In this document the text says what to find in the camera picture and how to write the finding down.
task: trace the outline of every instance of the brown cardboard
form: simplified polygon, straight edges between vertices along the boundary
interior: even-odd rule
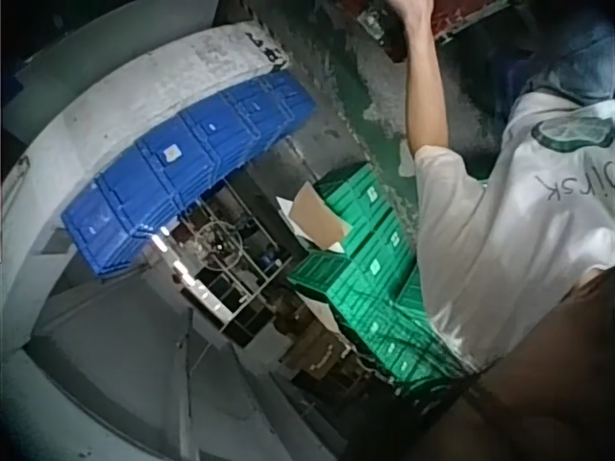
[[[309,182],[304,184],[295,197],[288,217],[321,250],[341,242],[351,230],[348,223],[329,209]]]

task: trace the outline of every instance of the stacked crates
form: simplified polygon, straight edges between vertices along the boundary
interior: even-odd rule
[[[251,158],[297,130],[314,103],[287,72],[225,89],[144,134],[62,215],[93,271],[127,269],[149,237]]]
[[[288,277],[303,295],[328,303],[357,348],[399,381],[450,370],[423,307],[420,276],[395,211],[369,164],[335,170],[314,185],[352,229],[345,254],[312,249]]]

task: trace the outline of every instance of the blue jeans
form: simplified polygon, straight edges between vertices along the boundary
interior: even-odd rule
[[[538,91],[591,106],[615,97],[615,27],[588,10],[532,59],[536,73],[522,94]]]

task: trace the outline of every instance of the man's right arm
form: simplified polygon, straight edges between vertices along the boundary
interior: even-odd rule
[[[408,48],[406,132],[410,152],[449,147],[444,89],[431,32],[433,0],[389,0],[404,21]]]

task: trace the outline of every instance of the white t-shirt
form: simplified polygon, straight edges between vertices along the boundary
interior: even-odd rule
[[[486,187],[458,154],[417,152],[425,308],[468,365],[511,351],[583,275],[615,265],[614,121],[612,100],[524,96]]]

